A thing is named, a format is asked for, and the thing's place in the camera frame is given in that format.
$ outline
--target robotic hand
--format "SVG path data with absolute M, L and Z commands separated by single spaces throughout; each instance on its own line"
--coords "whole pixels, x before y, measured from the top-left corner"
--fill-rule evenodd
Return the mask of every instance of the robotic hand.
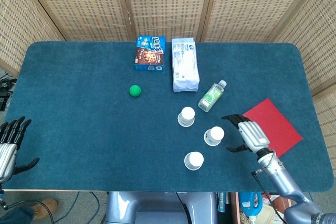
M 322 213 L 320 208 L 303 194 L 276 153 L 268 148 L 269 140 L 256 122 L 251 122 L 239 114 L 227 115 L 222 119 L 232 122 L 244 141 L 242 146 L 227 149 L 230 152 L 249 150 L 257 154 L 257 161 L 262 169 L 256 173 L 265 170 L 279 195 L 297 203 L 285 211 L 287 224 L 336 224 L 336 214 Z
M 0 126 L 0 198 L 2 198 L 2 184 L 10 180 L 12 175 L 25 172 L 33 168 L 39 158 L 34 158 L 29 164 L 15 167 L 16 154 L 20 149 L 25 131 L 30 125 L 31 120 L 23 123 L 25 117 L 22 116 L 18 120 L 10 123 L 3 123 Z

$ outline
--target floor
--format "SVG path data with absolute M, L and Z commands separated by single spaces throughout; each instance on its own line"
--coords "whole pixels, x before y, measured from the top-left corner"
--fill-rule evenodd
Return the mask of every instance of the floor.
M 0 76 L 4 75 L 4 72 L 0 69 Z M 0 112 L 0 123 L 5 121 L 6 112 Z M 99 211 L 96 216 L 92 219 L 90 223 L 92 224 L 100 224 L 106 210 L 106 202 L 107 202 L 107 193 L 106 192 L 94 192 L 99 200 Z M 336 212 L 336 185 L 332 187 L 330 191 L 324 193 L 313 193 L 315 203 L 317 203 L 323 212 Z M 59 201 L 59 208 L 57 212 L 54 214 L 54 220 L 58 220 L 67 214 L 71 205 L 74 203 L 76 199 L 77 192 L 16 192 L 16 191 L 8 191 L 4 195 L 4 200 L 8 204 L 12 204 L 17 201 L 25 200 L 25 199 L 35 199 L 35 200 L 43 200 L 46 198 L 54 198 Z M 73 206 L 71 212 L 68 216 L 62 220 L 60 220 L 59 224 L 63 223 L 73 223 L 73 224 L 83 224 L 88 223 L 90 218 L 95 214 L 98 209 L 97 200 L 94 196 L 88 192 L 80 192 L 78 195 L 78 199 Z M 0 209 L 0 216 L 4 215 L 6 211 Z M 32 224 L 47 224 L 50 223 L 50 219 L 44 220 L 36 220 L 33 221 Z

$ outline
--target person's foot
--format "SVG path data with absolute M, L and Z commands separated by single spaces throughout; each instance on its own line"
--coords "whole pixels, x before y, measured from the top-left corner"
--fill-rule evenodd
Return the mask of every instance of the person's foot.
M 45 199 L 42 201 L 44 205 L 46 205 L 50 212 L 55 212 L 58 207 L 58 203 L 55 199 Z M 44 208 L 44 206 L 40 204 L 36 204 L 31 207 L 34 211 L 34 220 L 42 219 L 49 216 L 48 211 Z

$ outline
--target woven screen panel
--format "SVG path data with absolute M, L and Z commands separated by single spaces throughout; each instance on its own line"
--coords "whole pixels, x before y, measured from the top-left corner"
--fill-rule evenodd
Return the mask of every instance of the woven screen panel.
M 307 0 L 276 41 L 300 49 L 311 89 L 336 76 L 336 0 Z
M 265 41 L 294 0 L 214 0 L 202 41 Z
M 140 35 L 196 37 L 204 0 L 130 0 Z
M 67 40 L 128 40 L 119 0 L 41 0 Z
M 316 101 L 315 109 L 336 177 L 336 91 Z
M 18 73 L 28 46 L 63 40 L 33 0 L 0 0 L 0 59 Z

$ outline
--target blue felt tablecloth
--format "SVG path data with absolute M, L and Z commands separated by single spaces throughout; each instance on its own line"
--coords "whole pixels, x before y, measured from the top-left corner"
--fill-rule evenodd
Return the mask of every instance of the blue felt tablecloth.
M 244 113 L 269 98 L 303 136 L 282 157 L 305 191 L 327 190 L 332 169 L 312 103 L 299 50 L 292 44 L 198 43 L 198 92 L 174 93 L 171 44 L 163 72 L 133 69 L 134 42 L 37 42 L 26 54 L 7 121 L 32 119 L 17 165 L 34 157 L 32 170 L 6 188 L 120 191 L 260 190 L 251 176 L 256 155 L 226 150 L 242 143 L 223 115 Z M 225 93 L 210 112 L 197 103 L 214 82 Z M 138 98 L 129 87 L 138 84 Z M 178 125 L 185 106 L 196 111 L 193 126 Z M 221 126 L 217 147 L 204 132 Z M 184 156 L 200 151 L 205 162 L 192 172 Z M 265 175 L 261 181 L 274 190 Z

